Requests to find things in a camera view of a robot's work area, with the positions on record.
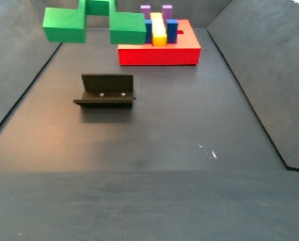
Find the red block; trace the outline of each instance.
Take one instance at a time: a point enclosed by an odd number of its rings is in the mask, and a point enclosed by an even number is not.
[[[117,46],[119,65],[197,65],[201,46],[188,20],[178,20],[177,43]]]

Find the colorful blocks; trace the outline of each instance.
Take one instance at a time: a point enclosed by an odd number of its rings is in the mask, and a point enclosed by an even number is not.
[[[162,14],[164,22],[168,19],[172,19],[172,15],[173,15],[173,7],[172,7],[172,5],[162,5],[161,6],[161,14]]]
[[[42,27],[47,41],[85,42],[83,10],[45,8]]]
[[[107,0],[86,0],[85,2],[86,15],[109,16],[109,1]]]
[[[166,43],[176,43],[177,42],[177,19],[168,19],[165,21],[165,28],[166,28]]]
[[[145,42],[144,43],[152,43],[152,20],[145,19]]]
[[[165,27],[164,21],[161,18],[161,13],[152,12],[150,13],[152,19],[152,44],[153,46],[165,46],[166,43],[166,34],[165,34]]]
[[[150,19],[150,6],[149,5],[141,5],[140,12],[144,14],[144,19]]]
[[[142,13],[115,12],[109,19],[110,43],[144,44],[145,25]]]
[[[177,43],[156,47],[150,44],[117,46],[119,65],[196,65],[201,46],[188,20],[178,20]]]

